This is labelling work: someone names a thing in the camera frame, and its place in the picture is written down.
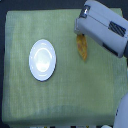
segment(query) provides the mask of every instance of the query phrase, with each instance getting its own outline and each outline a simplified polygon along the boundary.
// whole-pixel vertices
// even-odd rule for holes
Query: white plate
[[[40,81],[47,80],[56,65],[56,54],[53,46],[47,40],[37,41],[29,55],[29,67],[33,76]]]

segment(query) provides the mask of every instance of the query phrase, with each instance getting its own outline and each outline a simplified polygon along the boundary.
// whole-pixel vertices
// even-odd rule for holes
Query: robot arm
[[[128,58],[128,21],[97,1],[85,2],[79,18],[75,20],[74,32],[90,36],[119,58],[123,55]],[[117,109],[114,128],[128,128],[128,94]]]

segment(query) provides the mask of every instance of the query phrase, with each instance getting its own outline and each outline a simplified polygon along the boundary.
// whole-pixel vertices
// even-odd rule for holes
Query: green tablecloth
[[[120,9],[113,9],[121,15]],[[127,92],[126,59],[87,37],[88,58],[78,54],[74,20],[80,10],[10,11],[6,17],[2,119],[10,126],[113,124]],[[33,44],[49,40],[57,64],[37,81],[29,69]]]

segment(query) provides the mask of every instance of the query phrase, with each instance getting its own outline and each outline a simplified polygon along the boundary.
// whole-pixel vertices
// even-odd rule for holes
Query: gray floor
[[[121,8],[128,20],[128,2],[126,0],[98,0],[110,8]],[[85,0],[0,0],[0,117],[2,115],[2,93],[4,75],[5,20],[10,10],[52,10],[81,9]],[[0,128],[8,128],[0,122]]]

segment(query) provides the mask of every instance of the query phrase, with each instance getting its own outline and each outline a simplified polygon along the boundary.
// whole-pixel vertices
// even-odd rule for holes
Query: orange object
[[[84,35],[77,35],[77,48],[83,60],[87,59],[87,41]]]

